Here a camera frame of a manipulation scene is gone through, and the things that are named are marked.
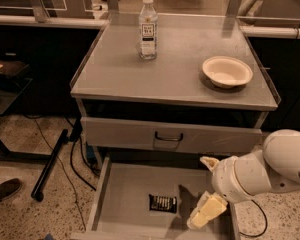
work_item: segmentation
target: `clear plastic bottle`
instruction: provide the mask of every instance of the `clear plastic bottle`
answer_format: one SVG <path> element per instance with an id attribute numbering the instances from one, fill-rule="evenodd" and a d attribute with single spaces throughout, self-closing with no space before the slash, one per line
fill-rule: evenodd
<path id="1" fill-rule="evenodd" d="M 157 57 L 158 14 L 153 7 L 153 0 L 143 0 L 139 15 L 140 56 L 151 60 Z"/>

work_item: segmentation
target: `drawer handle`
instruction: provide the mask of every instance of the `drawer handle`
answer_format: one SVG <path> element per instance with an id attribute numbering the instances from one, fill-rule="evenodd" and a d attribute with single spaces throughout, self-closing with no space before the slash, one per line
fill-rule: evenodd
<path id="1" fill-rule="evenodd" d="M 157 140 L 162 140 L 162 141 L 180 142 L 180 141 L 183 140 L 183 133 L 180 134 L 180 137 L 179 137 L 179 138 L 162 138 L 162 137 L 158 136 L 158 132 L 156 131 L 154 137 L 155 137 Z"/>

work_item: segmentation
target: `robotic arm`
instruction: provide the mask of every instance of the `robotic arm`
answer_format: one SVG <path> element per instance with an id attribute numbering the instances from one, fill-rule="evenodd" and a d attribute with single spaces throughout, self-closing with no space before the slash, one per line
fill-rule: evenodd
<path id="1" fill-rule="evenodd" d="M 205 193 L 191 213 L 188 226 L 203 227 L 226 210 L 228 202 L 251 200 L 261 193 L 287 193 L 300 189 L 300 132 L 271 133 L 262 149 L 224 160 L 202 157 L 212 172 L 213 195 Z"/>

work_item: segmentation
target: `bowl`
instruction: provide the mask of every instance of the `bowl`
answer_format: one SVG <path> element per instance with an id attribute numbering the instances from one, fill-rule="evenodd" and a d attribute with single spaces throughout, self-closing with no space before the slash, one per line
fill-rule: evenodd
<path id="1" fill-rule="evenodd" d="M 251 68 L 246 63 L 226 56 L 207 59 L 202 64 L 202 71 L 214 85 L 225 89 L 245 85 L 253 76 Z"/>

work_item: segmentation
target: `black shoe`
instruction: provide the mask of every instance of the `black shoe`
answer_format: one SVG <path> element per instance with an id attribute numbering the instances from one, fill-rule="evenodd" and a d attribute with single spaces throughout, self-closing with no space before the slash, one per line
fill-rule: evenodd
<path id="1" fill-rule="evenodd" d="M 17 178 L 0 184 L 0 202 L 13 196 L 21 188 L 21 181 Z"/>

